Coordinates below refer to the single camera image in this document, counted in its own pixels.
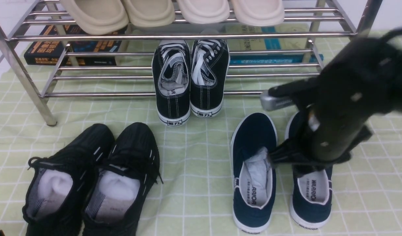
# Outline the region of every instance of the book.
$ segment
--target book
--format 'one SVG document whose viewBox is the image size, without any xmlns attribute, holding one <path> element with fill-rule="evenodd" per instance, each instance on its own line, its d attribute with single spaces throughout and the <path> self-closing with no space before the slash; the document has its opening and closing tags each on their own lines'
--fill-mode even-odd
<svg viewBox="0 0 402 236">
<path fill-rule="evenodd" d="M 280 24 L 274 27 L 252 27 L 246 25 L 226 25 L 226 33 L 254 34 L 276 32 L 306 32 L 307 24 Z M 268 39 L 228 39 L 230 51 L 265 51 L 265 50 L 296 50 L 306 47 L 306 38 L 268 38 Z M 272 64 L 272 63 L 301 63 L 304 54 L 265 54 L 265 55 L 232 55 L 231 65 L 239 64 Z M 310 62 L 317 62 L 314 55 Z"/>
<path fill-rule="evenodd" d="M 77 25 L 63 26 L 66 34 L 86 34 Z M 130 31 L 129 26 L 112 34 L 126 34 Z M 57 27 L 45 26 L 40 35 L 57 35 Z M 74 41 L 71 46 L 74 52 L 124 52 L 129 41 Z M 60 41 L 33 42 L 24 53 L 28 65 L 55 66 L 60 58 L 64 46 Z M 80 66 L 116 66 L 120 64 L 121 57 L 77 57 Z M 64 61 L 61 66 L 70 66 L 71 62 Z"/>
</svg>

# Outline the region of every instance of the slipper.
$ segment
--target slipper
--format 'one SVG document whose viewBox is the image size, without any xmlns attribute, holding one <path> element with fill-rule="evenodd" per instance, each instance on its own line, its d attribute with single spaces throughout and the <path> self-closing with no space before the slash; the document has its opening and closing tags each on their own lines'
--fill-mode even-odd
<svg viewBox="0 0 402 236">
<path fill-rule="evenodd" d="M 171 0 L 122 0 L 129 21 L 137 27 L 159 27 L 173 23 L 174 6 Z"/>
<path fill-rule="evenodd" d="M 282 0 L 231 0 L 237 21 L 250 26 L 274 26 L 284 21 Z"/>
<path fill-rule="evenodd" d="M 102 35 L 128 25 L 121 0 L 60 0 L 78 26 L 91 35 Z"/>
<path fill-rule="evenodd" d="M 230 16 L 227 0 L 177 0 L 182 16 L 194 24 L 212 24 Z"/>
</svg>

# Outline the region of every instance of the floor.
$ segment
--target floor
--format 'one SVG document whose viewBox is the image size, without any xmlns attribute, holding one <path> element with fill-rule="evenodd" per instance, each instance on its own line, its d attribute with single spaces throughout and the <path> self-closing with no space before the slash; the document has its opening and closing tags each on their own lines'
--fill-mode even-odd
<svg viewBox="0 0 402 236">
<path fill-rule="evenodd" d="M 27 5 L 26 1 L 15 4 Z M 325 62 L 347 43 L 345 39 L 318 39 Z M 19 47 L 21 52 L 26 45 Z M 131 60 L 145 66 L 150 58 Z M 51 67 L 27 66 L 41 89 Z M 267 89 L 291 79 L 228 80 L 226 89 Z M 153 91 L 152 82 L 59 82 L 57 91 Z M 165 127 L 157 117 L 154 98 L 123 100 L 51 99 L 59 123 L 48 127 L 3 60 L 0 65 L 0 229 L 7 236 L 24 236 L 21 208 L 34 171 L 30 157 L 48 157 L 82 130 L 104 123 L 115 136 L 133 122 L 144 122 L 156 136 L 165 183 L 154 185 L 144 205 L 139 236 L 242 236 L 234 225 L 229 142 L 238 123 L 252 112 L 262 112 L 257 97 L 226 97 L 213 119 L 191 117 L 182 127 Z M 294 107 L 270 112 L 280 141 Z M 267 236 L 402 236 L 402 115 L 373 117 L 374 136 L 354 149 L 349 163 L 334 167 L 333 210 L 320 230 L 297 226 L 288 213 L 292 174 L 277 169 L 276 202 Z"/>
</svg>

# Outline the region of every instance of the white wall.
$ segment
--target white wall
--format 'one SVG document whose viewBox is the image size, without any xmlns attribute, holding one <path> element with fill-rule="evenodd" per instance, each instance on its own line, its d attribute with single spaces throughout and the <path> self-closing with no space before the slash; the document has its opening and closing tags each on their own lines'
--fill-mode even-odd
<svg viewBox="0 0 402 236">
<path fill-rule="evenodd" d="M 367 0 L 338 0 L 355 26 L 361 18 Z M 0 0 L 0 25 L 6 33 L 16 25 L 23 13 L 34 0 Z M 288 0 L 284 1 L 287 8 L 313 7 L 316 0 Z M 374 30 L 390 30 L 402 26 L 402 0 L 384 0 L 373 25 Z M 342 30 L 336 22 L 322 22 L 321 31 Z"/>
</svg>

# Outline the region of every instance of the sneaker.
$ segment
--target sneaker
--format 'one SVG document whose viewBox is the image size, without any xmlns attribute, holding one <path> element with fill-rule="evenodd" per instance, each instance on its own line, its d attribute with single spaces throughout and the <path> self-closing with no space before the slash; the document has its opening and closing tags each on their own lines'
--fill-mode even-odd
<svg viewBox="0 0 402 236">
<path fill-rule="evenodd" d="M 260 233 L 271 221 L 276 175 L 270 167 L 268 151 L 277 143 L 275 126 L 263 113 L 247 116 L 231 138 L 233 219 L 244 232 Z"/>
<path fill-rule="evenodd" d="M 134 236 L 145 198 L 160 176 L 159 166 L 150 128 L 143 123 L 128 126 L 99 166 L 99 179 L 83 212 L 83 235 Z"/>
<path fill-rule="evenodd" d="M 167 126 L 183 125 L 190 115 L 190 52 L 184 40 L 163 40 L 151 62 L 157 113 Z"/>
<path fill-rule="evenodd" d="M 301 123 L 298 112 L 288 123 L 285 138 L 296 134 Z M 316 230 L 330 218 L 332 207 L 332 167 L 294 177 L 294 191 L 290 203 L 290 215 L 301 227 Z"/>
<path fill-rule="evenodd" d="M 202 118 L 216 116 L 223 105 L 228 45 L 221 39 L 195 40 L 192 56 L 191 110 Z"/>
<path fill-rule="evenodd" d="M 74 236 L 81 229 L 80 210 L 95 181 L 95 165 L 108 157 L 114 136 L 94 124 L 51 157 L 33 157 L 35 176 L 22 208 L 27 236 Z"/>
</svg>

